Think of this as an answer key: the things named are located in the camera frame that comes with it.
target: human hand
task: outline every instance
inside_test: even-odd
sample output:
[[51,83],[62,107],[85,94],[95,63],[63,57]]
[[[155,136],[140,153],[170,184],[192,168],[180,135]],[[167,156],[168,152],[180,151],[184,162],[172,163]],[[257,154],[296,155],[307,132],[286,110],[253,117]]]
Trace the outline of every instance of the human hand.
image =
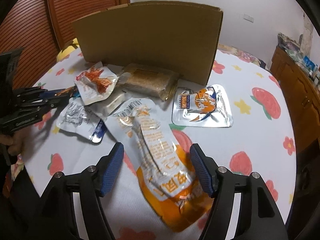
[[10,135],[0,134],[0,143],[9,146],[8,153],[12,156],[19,155],[22,150],[24,133],[22,130],[19,130]]

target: barcode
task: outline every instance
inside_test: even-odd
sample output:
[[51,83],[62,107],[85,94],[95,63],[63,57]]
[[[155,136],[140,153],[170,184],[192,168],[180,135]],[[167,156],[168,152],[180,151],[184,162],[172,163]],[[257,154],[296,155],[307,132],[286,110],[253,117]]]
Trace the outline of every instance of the barcode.
[[113,116],[120,117],[120,118],[126,117],[126,116],[128,116],[128,115],[131,113],[132,109],[134,109],[136,106],[140,106],[140,105],[142,105],[142,103],[141,103],[140,101],[138,101],[138,100],[132,101],[132,102],[127,106],[126,109],[122,110],[122,111],[119,112],[119,113],[113,114]]

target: silver foil packet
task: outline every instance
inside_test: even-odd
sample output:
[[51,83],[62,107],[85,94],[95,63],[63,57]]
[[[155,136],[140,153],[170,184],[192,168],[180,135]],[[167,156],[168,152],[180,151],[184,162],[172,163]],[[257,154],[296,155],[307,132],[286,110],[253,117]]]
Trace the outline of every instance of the silver foil packet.
[[233,118],[226,91],[218,84],[199,92],[178,87],[173,102],[172,122],[182,126],[232,126]]

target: orange and white snack package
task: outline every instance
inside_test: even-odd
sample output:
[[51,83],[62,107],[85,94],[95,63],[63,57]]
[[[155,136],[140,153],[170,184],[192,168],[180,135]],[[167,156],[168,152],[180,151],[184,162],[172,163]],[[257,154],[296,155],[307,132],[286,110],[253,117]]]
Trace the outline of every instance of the orange and white snack package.
[[119,77],[98,62],[75,77],[84,105],[107,99],[115,88]]
[[151,99],[124,102],[106,126],[124,144],[145,199],[173,231],[184,230],[211,208],[212,199]]

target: snack package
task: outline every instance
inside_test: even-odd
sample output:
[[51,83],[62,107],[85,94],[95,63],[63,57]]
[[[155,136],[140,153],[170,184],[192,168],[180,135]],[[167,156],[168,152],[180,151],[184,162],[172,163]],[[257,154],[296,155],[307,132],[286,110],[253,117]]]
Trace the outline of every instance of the snack package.
[[126,101],[126,92],[119,88],[115,88],[107,99],[93,103],[87,107],[106,122],[107,117],[124,101]]
[[70,98],[69,104],[57,118],[56,125],[62,130],[77,133],[94,143],[99,143],[107,130],[103,120],[84,106],[81,98]]
[[134,63],[127,65],[123,72],[131,74],[123,85],[124,88],[158,97],[163,101],[174,95],[179,78],[179,75],[171,70]]
[[232,126],[233,118],[226,91],[221,85],[212,85],[197,93],[187,88],[177,88],[172,122],[182,126]]
[[119,77],[101,62],[76,76],[75,84],[84,104],[87,106],[107,99],[115,88]]
[[141,191],[175,232],[197,221],[212,206],[190,159],[151,99],[133,98],[110,115],[106,126],[124,144]]

